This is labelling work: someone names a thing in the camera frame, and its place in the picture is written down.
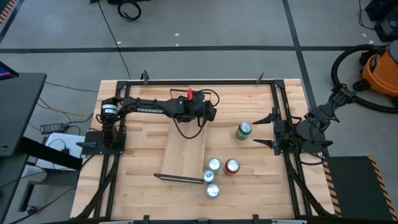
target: laptop screen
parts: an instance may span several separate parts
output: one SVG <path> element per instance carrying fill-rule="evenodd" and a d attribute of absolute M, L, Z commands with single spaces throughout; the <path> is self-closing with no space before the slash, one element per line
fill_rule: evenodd
<path fill-rule="evenodd" d="M 12 70 L 7 65 L 0 62 L 0 80 L 18 77 L 18 73 Z"/>

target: wooden plank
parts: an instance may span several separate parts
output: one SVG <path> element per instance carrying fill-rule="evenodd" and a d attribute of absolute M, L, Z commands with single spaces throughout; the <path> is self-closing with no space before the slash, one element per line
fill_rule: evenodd
<path fill-rule="evenodd" d="M 193 136 L 200 128 L 196 121 L 178 124 L 186 136 Z M 170 122 L 161 174 L 201 179 L 205 158 L 207 124 L 194 139 L 185 139 Z"/>
<path fill-rule="evenodd" d="M 308 109 L 300 80 L 285 80 L 285 85 L 292 115 L 303 116 Z M 101 82 L 95 114 L 100 113 L 102 100 L 114 96 L 115 88 L 116 81 Z M 206 198 L 203 184 L 154 177 L 154 172 L 162 170 L 170 119 L 157 114 L 131 113 L 126 117 L 126 149 L 119 164 L 112 219 L 142 220 L 143 215 L 150 215 L 154 220 L 251 219 L 253 214 L 259 214 L 260 218 L 293 218 L 283 157 L 274 156 L 271 149 L 252 141 L 272 139 L 272 125 L 252 126 L 246 141 L 238 141 L 234 136 L 240 122 L 252 123 L 271 112 L 274 104 L 270 86 L 134 86 L 131 96 L 167 100 L 170 88 L 211 88 L 220 95 L 216 119 L 207 124 L 204 161 L 217 157 L 225 163 L 233 157 L 240 161 L 241 170 L 232 177 L 223 172 L 216 176 L 215 182 L 221 190 L 217 199 Z M 101 129 L 95 119 L 91 127 Z M 302 155 L 303 161 L 316 159 Z M 72 217 L 81 212 L 96 191 L 101 164 L 102 156 L 95 156 L 80 173 Z M 323 167 L 304 166 L 303 169 L 312 194 L 326 210 L 333 212 Z M 302 207 L 299 191 L 298 197 Z"/>

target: green soda can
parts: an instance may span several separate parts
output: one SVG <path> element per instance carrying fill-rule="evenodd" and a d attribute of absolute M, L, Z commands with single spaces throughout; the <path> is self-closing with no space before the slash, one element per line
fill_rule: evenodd
<path fill-rule="evenodd" d="M 236 130 L 236 138 L 243 141 L 249 137 L 251 133 L 251 126 L 248 122 L 240 123 L 238 130 Z"/>

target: wooden table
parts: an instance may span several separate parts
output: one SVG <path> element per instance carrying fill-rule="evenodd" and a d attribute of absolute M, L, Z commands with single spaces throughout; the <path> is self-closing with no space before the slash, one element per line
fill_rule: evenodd
<path fill-rule="evenodd" d="M 308 109 L 300 80 L 287 79 L 285 85 L 292 115 L 303 116 Z M 101 82 L 95 114 L 100 113 L 102 100 L 114 96 L 115 88 L 116 81 Z M 252 126 L 253 131 L 245 141 L 238 141 L 234 136 L 240 122 L 252 123 L 271 112 L 274 106 L 271 88 L 265 85 L 147 85 L 132 87 L 130 96 L 168 100 L 170 88 L 211 88 L 220 95 L 216 119 L 208 123 L 205 161 L 217 157 L 226 162 L 233 157 L 240 161 L 241 169 L 232 177 L 223 172 L 216 176 L 221 190 L 216 199 L 205 196 L 204 184 L 154 177 L 153 173 L 159 173 L 162 167 L 170 118 L 131 113 L 126 116 L 126 149 L 119 163 L 112 220 L 142 220 L 144 215 L 150 215 L 151 220 L 252 219 L 253 214 L 260 218 L 293 218 L 283 156 L 275 156 L 273 150 L 252 141 L 272 139 L 272 124 Z M 95 119 L 91 127 L 101 129 Z M 318 159 L 304 154 L 302 160 Z M 78 215 L 96 192 L 102 161 L 103 156 L 95 156 L 81 171 L 71 217 Z M 304 166 L 303 171 L 308 188 L 326 210 L 334 213 L 323 167 Z M 296 189 L 300 211 L 304 214 L 301 193 Z M 107 193 L 104 195 L 102 215 Z"/>

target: red soda can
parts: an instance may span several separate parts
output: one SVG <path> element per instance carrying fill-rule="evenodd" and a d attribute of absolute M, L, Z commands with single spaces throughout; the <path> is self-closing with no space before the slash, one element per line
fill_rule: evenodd
<path fill-rule="evenodd" d="M 241 165 L 237 159 L 228 159 L 224 167 L 224 173 L 226 175 L 235 175 L 239 168 L 241 168 Z"/>

